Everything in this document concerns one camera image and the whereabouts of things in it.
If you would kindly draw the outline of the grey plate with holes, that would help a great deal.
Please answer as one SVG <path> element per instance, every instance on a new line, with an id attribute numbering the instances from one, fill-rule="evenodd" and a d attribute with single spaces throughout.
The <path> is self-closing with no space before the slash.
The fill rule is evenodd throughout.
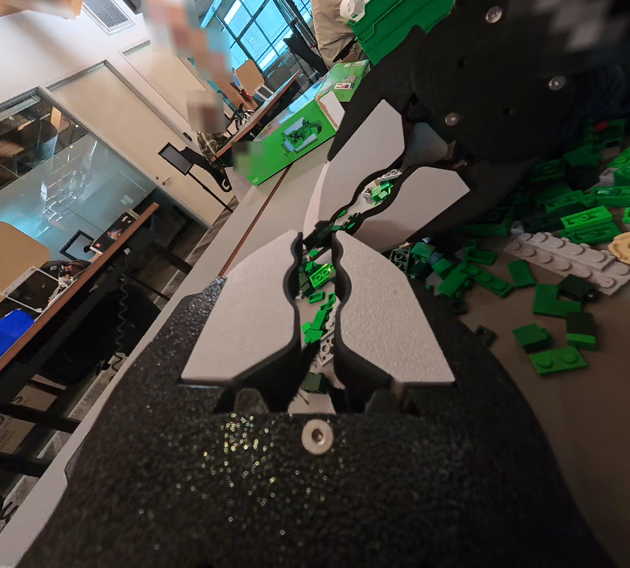
<path id="1" fill-rule="evenodd" d="M 324 367 L 334 359 L 335 330 L 327 331 L 319 340 L 317 362 L 319 367 Z"/>

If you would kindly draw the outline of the green slope block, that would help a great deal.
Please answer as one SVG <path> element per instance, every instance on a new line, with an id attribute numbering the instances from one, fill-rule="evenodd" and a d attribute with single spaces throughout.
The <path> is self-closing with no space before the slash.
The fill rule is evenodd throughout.
<path id="1" fill-rule="evenodd" d="M 552 348 L 553 338 L 546 328 L 538 324 L 513 329 L 516 342 L 527 354 L 533 354 Z"/>

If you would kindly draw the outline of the dark toy box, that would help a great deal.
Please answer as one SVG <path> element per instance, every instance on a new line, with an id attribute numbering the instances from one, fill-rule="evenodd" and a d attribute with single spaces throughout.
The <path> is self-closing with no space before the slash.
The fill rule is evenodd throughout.
<path id="1" fill-rule="evenodd" d="M 138 214 L 134 211 L 125 211 L 111 226 L 107 227 L 104 233 L 91 243 L 90 250 L 96 254 L 104 253 L 122 237 L 122 234 L 124 234 L 137 219 Z"/>

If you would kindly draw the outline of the blue plastic bin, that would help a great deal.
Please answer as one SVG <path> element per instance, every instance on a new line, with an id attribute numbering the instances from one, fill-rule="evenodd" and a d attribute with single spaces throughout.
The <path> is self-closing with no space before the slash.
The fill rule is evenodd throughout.
<path id="1" fill-rule="evenodd" d="M 1 319 L 1 356 L 34 324 L 33 317 L 20 309 L 9 312 Z"/>

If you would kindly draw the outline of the light grey long plate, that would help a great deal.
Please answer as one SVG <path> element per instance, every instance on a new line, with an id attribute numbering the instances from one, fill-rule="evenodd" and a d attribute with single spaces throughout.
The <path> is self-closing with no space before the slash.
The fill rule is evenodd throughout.
<path id="1" fill-rule="evenodd" d="M 517 235 L 503 251 L 560 276 L 587 280 L 604 295 L 613 295 L 629 283 L 629 266 L 613 253 L 548 232 Z"/>

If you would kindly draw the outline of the dark green brick assembly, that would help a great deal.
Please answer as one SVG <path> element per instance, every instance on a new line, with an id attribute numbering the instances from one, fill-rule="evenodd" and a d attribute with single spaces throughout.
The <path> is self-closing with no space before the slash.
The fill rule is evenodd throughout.
<path id="1" fill-rule="evenodd" d="M 319 221 L 308 236 L 304 235 L 303 244 L 305 249 L 330 248 L 333 234 L 339 230 L 343 231 L 344 228 L 336 225 L 335 220 Z"/>

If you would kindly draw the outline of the wall air vent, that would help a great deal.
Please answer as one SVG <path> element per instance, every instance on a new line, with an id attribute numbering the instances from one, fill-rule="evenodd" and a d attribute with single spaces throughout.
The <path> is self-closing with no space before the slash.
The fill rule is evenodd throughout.
<path id="1" fill-rule="evenodd" d="M 135 22 L 114 0 L 83 0 L 83 11 L 108 36 L 114 36 L 135 26 Z"/>

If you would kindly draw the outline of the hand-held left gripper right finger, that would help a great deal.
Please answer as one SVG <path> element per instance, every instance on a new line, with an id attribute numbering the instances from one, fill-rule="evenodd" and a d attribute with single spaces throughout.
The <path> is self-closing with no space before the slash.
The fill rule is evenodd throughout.
<path id="1" fill-rule="evenodd" d="M 400 413 L 455 395 L 455 375 L 414 288 L 380 253 L 333 237 L 334 360 L 338 413 Z"/>

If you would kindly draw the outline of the large window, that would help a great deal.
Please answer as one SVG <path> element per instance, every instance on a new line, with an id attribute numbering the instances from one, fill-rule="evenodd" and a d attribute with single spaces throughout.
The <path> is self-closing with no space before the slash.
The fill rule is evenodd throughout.
<path id="1" fill-rule="evenodd" d="M 252 60 L 265 74 L 292 51 L 287 40 L 294 35 L 319 53 L 312 23 L 310 0 L 194 0 L 201 28 L 224 33 L 232 68 Z"/>

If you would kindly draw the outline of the green flat tile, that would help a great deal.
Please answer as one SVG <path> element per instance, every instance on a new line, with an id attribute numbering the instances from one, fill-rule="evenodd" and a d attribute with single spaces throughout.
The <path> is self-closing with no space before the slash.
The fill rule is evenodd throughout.
<path id="1" fill-rule="evenodd" d="M 516 289 L 532 288 L 537 284 L 526 261 L 518 259 L 510 262 L 507 269 Z"/>

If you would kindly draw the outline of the green L-shaped tile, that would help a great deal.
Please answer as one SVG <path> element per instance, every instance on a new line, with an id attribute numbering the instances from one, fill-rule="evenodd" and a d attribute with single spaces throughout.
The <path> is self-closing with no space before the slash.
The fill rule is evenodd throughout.
<path id="1" fill-rule="evenodd" d="M 581 313 L 582 304 L 561 298 L 558 285 L 539 283 L 534 291 L 532 312 L 543 317 L 565 319 L 569 313 Z"/>

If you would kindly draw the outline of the pile of green toy bricks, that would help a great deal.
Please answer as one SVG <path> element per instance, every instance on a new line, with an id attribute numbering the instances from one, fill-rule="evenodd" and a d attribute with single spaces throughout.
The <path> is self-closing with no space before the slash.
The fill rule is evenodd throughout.
<path id="1" fill-rule="evenodd" d="M 516 226 L 527 227 L 523 233 L 548 232 L 556 237 L 569 239 L 573 243 L 585 243 L 594 249 L 608 250 L 608 244 L 622 231 L 610 208 L 624 208 L 622 222 L 629 227 L 629 147 L 608 164 L 609 168 L 600 172 L 600 183 L 613 182 L 613 185 L 600 185 L 582 189 L 572 189 L 563 179 L 567 167 L 595 166 L 601 161 L 600 148 L 608 147 L 621 139 L 626 122 L 613 120 L 603 122 L 602 128 L 595 132 L 589 127 L 586 139 L 575 150 L 562 159 L 546 162 L 537 166 L 532 174 L 533 182 L 554 183 L 532 197 L 537 208 L 544 207 L 545 214 L 534 217 Z M 532 200 L 527 193 L 521 194 L 512 204 L 500 206 L 490 211 L 481 223 L 464 225 L 462 233 L 469 235 L 507 235 L 508 219 L 513 217 L 515 209 L 523 209 L 525 201 Z M 462 244 L 463 261 L 456 267 L 455 262 L 447 258 L 431 243 L 418 242 L 413 247 L 407 246 L 393 250 L 390 259 L 409 277 L 421 280 L 430 273 L 436 274 L 442 282 L 438 292 L 451 301 L 460 302 L 463 294 L 473 281 L 481 284 L 494 294 L 505 297 L 510 291 L 508 283 L 488 274 L 485 267 L 494 264 L 498 254 L 478 248 L 478 239 L 469 239 Z"/>

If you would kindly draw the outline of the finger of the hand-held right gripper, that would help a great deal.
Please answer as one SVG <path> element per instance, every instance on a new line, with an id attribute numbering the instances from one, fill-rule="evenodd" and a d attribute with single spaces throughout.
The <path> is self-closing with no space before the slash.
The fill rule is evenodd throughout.
<path id="1" fill-rule="evenodd" d="M 404 152 L 401 115 L 381 100 L 335 156 L 327 158 L 306 211 L 304 236 L 313 235 L 319 223 L 335 221 L 366 184 L 390 171 Z"/>
<path id="2" fill-rule="evenodd" d="M 351 235 L 369 247 L 398 247 L 469 191 L 453 170 L 412 167 L 384 201 L 361 215 Z"/>

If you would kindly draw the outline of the green two-stud plate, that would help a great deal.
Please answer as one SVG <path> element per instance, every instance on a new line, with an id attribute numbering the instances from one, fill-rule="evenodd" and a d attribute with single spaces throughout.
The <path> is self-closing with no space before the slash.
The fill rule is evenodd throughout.
<path id="1" fill-rule="evenodd" d="M 566 373 L 588 367 L 587 361 L 573 346 L 536 352 L 530 354 L 529 359 L 540 376 Z"/>

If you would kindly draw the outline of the tan rounded board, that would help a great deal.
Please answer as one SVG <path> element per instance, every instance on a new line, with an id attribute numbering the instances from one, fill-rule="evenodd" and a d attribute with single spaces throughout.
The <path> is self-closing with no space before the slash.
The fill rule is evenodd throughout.
<path id="1" fill-rule="evenodd" d="M 29 268 L 51 260 L 50 250 L 16 227 L 1 222 L 1 291 L 12 285 Z"/>

